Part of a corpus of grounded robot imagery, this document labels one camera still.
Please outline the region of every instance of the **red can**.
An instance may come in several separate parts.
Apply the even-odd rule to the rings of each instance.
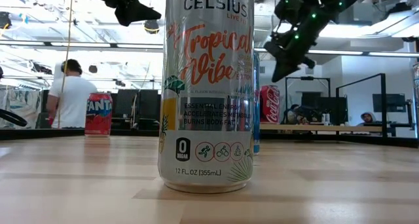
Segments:
[[[280,90],[275,85],[262,86],[261,90],[261,122],[280,123]]]
[[[112,123],[112,97],[108,93],[91,93],[87,100],[86,126],[88,136],[109,136]]]

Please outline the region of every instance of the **white t-shirt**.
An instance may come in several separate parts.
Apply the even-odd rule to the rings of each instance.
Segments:
[[[93,83],[82,77],[66,77],[64,90],[61,93],[62,83],[62,79],[55,80],[49,92],[51,96],[60,98],[60,106],[58,108],[61,113],[60,128],[84,128],[87,99],[90,93],[95,93],[98,89]],[[52,123],[53,128],[58,127],[58,110],[54,123]]]

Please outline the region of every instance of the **fanta can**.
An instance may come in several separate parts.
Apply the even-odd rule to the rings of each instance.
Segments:
[[[112,97],[108,93],[91,93],[87,100],[86,136],[109,136],[112,123]]]

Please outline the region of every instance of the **fanta logo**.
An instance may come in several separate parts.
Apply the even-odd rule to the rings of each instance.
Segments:
[[[107,116],[112,110],[112,103],[110,100],[87,101],[87,114],[95,114]]]

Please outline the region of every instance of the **blue can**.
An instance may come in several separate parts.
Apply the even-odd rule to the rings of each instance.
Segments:
[[[259,154],[260,149],[260,135],[261,135],[261,102],[260,102],[260,86],[259,86],[259,66],[261,59],[259,53],[253,54],[253,70],[255,74],[254,87],[255,87],[255,112],[253,114],[253,139],[255,145],[253,147],[253,154]]]

